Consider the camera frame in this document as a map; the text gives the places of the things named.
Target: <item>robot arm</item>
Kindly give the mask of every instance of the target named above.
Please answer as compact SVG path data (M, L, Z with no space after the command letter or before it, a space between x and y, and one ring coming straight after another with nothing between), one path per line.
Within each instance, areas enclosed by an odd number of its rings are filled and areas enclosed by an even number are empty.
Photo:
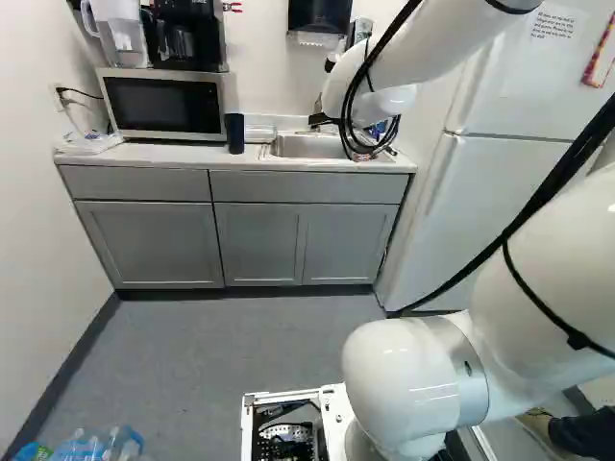
M424 0L386 45L370 69L375 91L363 81L353 122L367 127L402 113L414 100L415 85L440 77L469 58L542 0ZM323 112L339 118L350 81L380 37L363 40L333 68L322 94Z
M374 92L362 82L355 126L401 113L416 84L452 69L540 3L424 0L374 62ZM329 117L339 117L366 46L371 51L376 42L358 43L333 69L322 94ZM591 155L613 128L614 111L615 97L570 153ZM590 142L590 132L601 134ZM562 168L558 174L570 172ZM342 355L356 416L345 439L350 461L424 461L442 448L447 431L515 416L555 392L615 373L613 184L615 165L544 205L482 266L468 309L375 322L351 335ZM539 310L515 271L559 319L608 353L571 347L572 337Z
M614 184L611 164L546 204L507 245L516 270L553 312L611 351ZM571 347L500 250L480 271L468 309L366 324L348 339L342 369L357 418L347 448L364 445L364 437L385 459L419 461L442 448L445 432L516 416L615 373L615 360Z

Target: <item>refrigerator door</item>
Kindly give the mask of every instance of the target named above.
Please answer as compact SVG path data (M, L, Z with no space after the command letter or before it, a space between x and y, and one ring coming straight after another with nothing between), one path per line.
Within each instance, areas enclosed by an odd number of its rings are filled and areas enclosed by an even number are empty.
M614 10L612 0L546 1L467 61L445 130L575 139L615 92L615 70L602 88L581 82ZM612 55L605 46L601 65Z
M436 153L445 163L430 180L402 255L396 283L379 293L386 310L417 301L452 277L521 211L566 152L568 143L443 134ZM584 177L591 162L579 172ZM477 273L420 310L467 308Z

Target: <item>person's foot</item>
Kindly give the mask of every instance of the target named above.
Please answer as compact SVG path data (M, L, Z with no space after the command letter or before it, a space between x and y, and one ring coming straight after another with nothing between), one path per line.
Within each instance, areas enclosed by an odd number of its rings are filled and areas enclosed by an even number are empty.
M549 437L549 422L554 415L541 407L532 408L523 415L517 416L523 429L550 455L554 460L577 459L572 453L556 447Z

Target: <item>refrigerator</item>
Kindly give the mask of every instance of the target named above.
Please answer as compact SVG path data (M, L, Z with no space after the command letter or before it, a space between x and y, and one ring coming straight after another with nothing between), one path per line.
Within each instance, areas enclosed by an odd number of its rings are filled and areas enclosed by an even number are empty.
M489 244L615 91L614 11L612 0L547 1L419 87L397 141L419 170L375 285L385 310L429 294ZM467 308L477 274L418 310Z

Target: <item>sink faucet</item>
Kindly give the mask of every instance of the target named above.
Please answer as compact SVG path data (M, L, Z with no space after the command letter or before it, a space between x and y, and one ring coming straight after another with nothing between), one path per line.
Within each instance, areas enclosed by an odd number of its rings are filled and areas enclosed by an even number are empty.
M318 95L318 99L314 103L314 113L307 118L307 124L313 132L320 133L320 126L331 123L332 120L329 116L323 112L323 106L320 97L322 93Z

